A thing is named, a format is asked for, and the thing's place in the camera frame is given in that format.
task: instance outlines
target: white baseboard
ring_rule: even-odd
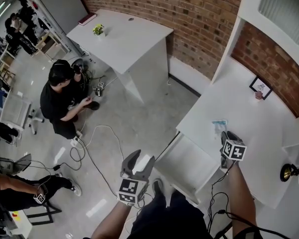
[[[210,84],[210,80],[191,66],[173,56],[168,56],[169,73],[187,84],[199,94]]]

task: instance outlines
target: framed picture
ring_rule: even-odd
[[[258,92],[260,91],[263,93],[263,99],[265,100],[267,96],[271,93],[273,90],[270,86],[268,86],[262,79],[260,79],[258,76],[253,80],[253,82],[250,84],[249,88],[251,88],[253,91]]]

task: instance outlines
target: red book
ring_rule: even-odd
[[[95,17],[96,17],[95,13],[90,13],[90,14],[86,15],[83,19],[81,19],[79,21],[79,24],[82,25],[82,26],[84,26],[86,23],[90,22]]]

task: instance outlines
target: red brick wall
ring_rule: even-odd
[[[232,57],[266,80],[299,117],[299,66],[279,45],[246,22]]]
[[[240,0],[83,0],[99,8],[136,15],[174,29],[167,51],[209,79],[217,69],[236,20]]]

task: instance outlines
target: white chair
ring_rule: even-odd
[[[10,124],[20,131],[23,131],[27,122],[29,122],[32,133],[36,134],[33,121],[44,122],[44,119],[34,116],[35,110],[31,109],[31,104],[31,101],[28,99],[14,94],[12,90],[10,90],[3,104],[0,122]]]

